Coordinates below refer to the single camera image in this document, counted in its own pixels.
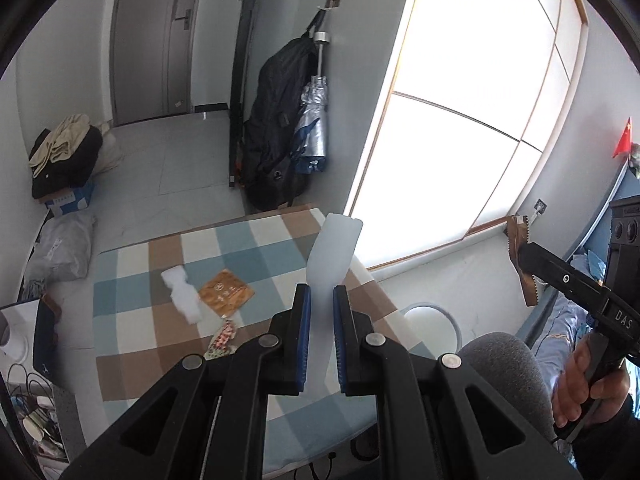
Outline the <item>person's right hand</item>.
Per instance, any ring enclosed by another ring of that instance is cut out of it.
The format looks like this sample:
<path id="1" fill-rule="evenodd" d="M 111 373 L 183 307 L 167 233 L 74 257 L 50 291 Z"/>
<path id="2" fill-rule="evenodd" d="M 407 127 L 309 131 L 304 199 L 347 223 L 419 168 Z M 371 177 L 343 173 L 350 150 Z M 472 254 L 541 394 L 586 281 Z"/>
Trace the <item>person's right hand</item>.
<path id="1" fill-rule="evenodd" d="M 589 419 L 590 424 L 611 420 L 627 399 L 630 381 L 623 367 L 617 367 L 614 372 L 589 385 L 586 374 L 591 364 L 591 339 L 591 334 L 582 338 L 554 387 L 552 413 L 559 428 L 577 420 L 582 414 L 582 404 L 589 399 L 601 401 Z"/>

